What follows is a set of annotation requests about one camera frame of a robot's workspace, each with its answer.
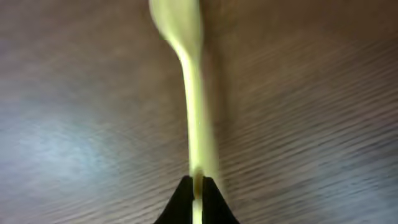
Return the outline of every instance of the spoon handle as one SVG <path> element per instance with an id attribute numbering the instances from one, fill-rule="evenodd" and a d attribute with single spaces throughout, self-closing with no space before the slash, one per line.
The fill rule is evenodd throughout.
<path id="1" fill-rule="evenodd" d="M 181 58 L 181 64 L 187 100 L 189 170 L 193 177 L 195 198 L 201 198 L 203 175 L 213 178 L 220 192 L 223 193 L 218 173 L 218 153 L 205 99 L 200 61 L 184 57 Z"/>

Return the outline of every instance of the plastic spoon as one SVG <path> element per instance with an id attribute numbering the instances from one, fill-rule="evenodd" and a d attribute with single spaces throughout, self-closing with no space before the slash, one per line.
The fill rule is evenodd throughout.
<path id="1" fill-rule="evenodd" d="M 211 177 L 222 191 L 218 154 L 200 71 L 202 25 L 197 0 L 150 0 L 152 18 L 180 59 L 188 114 L 189 169 L 193 177 L 193 224 L 201 223 L 201 180 Z"/>

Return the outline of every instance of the wooden table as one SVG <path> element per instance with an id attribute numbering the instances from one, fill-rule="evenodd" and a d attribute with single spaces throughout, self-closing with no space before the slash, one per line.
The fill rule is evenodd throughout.
<path id="1" fill-rule="evenodd" d="M 202 0 L 242 224 L 398 223 L 398 2 Z M 145 0 L 0 1 L 0 223 L 152 223 L 188 171 Z"/>

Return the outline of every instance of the yellow spoon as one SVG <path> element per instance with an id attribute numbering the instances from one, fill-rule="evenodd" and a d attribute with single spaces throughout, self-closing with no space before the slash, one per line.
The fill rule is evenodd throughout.
<path id="1" fill-rule="evenodd" d="M 193 177 L 193 224 L 201 223 L 201 177 L 213 178 L 221 193 L 218 154 L 200 71 L 202 25 L 198 0 L 150 0 L 152 18 L 177 53 L 183 70 L 188 114 L 189 169 Z"/>

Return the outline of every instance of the brown table surface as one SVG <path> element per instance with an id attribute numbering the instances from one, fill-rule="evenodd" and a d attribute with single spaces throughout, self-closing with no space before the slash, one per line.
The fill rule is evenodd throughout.
<path id="1" fill-rule="evenodd" d="M 203 0 L 242 224 L 398 223 L 398 2 Z M 152 223 L 188 170 L 146 0 L 0 1 L 0 223 Z"/>

